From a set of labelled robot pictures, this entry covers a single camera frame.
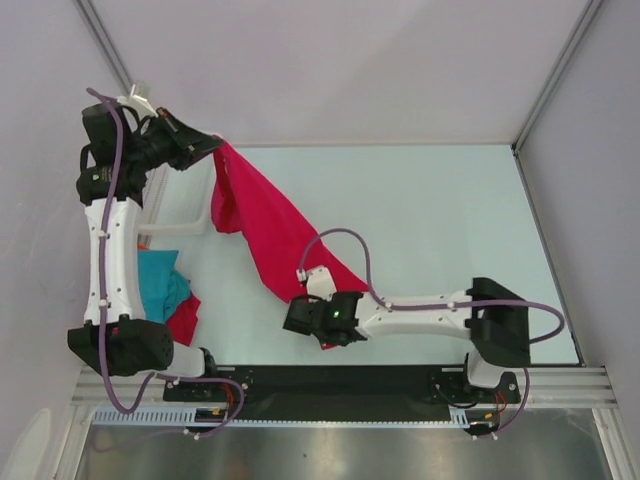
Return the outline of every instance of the gray floor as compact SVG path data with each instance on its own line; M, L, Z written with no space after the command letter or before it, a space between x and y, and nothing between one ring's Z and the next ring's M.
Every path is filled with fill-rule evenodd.
M147 428L94 427L104 448ZM77 480L606 480L590 410L530 410L498 441L460 430L234 427L194 442L165 435L83 455Z

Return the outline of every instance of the white tabletop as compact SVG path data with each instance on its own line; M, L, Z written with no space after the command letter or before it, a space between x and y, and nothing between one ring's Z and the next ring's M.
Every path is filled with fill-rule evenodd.
M367 240L378 292L434 295L490 277L527 300L560 302L511 151L507 146L251 148L241 153L318 231L349 227ZM158 223L197 217L211 162L171 172ZM362 252L348 236L326 245L356 274ZM322 351L313 337L282 329L287 306L257 275L241 234L209 225L194 237L152 239L181 251L178 268L202 300L194 345L219 364L372 365L461 363L471 344L402 335ZM531 336L557 324L530 311ZM532 346L534 363L576 363L571 336Z

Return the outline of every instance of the dark red cloth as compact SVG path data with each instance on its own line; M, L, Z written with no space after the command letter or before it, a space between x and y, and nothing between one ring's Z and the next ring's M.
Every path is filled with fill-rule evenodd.
M192 293L191 296L178 305L176 313L167 321L174 342L190 346L198 325L198 308L200 300Z
M214 152L216 184L211 219L219 232L242 232L262 283L284 302L305 292L296 278L304 248L318 232L269 180L225 143ZM318 242L305 269L324 265L338 291L367 285Z

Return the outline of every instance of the gray wall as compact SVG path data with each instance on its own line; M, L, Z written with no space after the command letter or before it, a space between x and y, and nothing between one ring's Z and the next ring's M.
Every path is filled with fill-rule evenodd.
M640 2L609 2L522 152L578 339L640 446Z
M69 0L0 2L0 25L1 472L40 409L57 436L78 377L66 330L82 324L88 290L80 112L85 87L118 91Z

